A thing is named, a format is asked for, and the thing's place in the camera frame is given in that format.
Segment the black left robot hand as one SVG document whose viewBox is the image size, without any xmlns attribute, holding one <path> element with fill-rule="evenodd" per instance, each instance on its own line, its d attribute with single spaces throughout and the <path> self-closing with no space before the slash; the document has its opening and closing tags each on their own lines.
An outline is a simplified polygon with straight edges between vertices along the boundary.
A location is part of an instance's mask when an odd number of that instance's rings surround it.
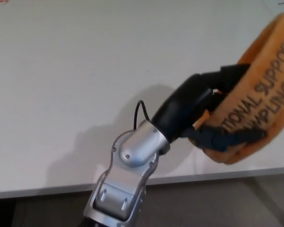
<svg viewBox="0 0 284 227">
<path fill-rule="evenodd" d="M 228 147 L 255 143 L 267 136 L 263 129 L 227 132 L 222 127 L 193 124 L 207 110 L 213 113 L 235 88 L 250 64 L 223 66 L 219 71 L 194 74 L 185 80 L 161 105 L 151 123 L 169 143 L 189 138 L 200 148 L 225 152 Z"/>
</svg>

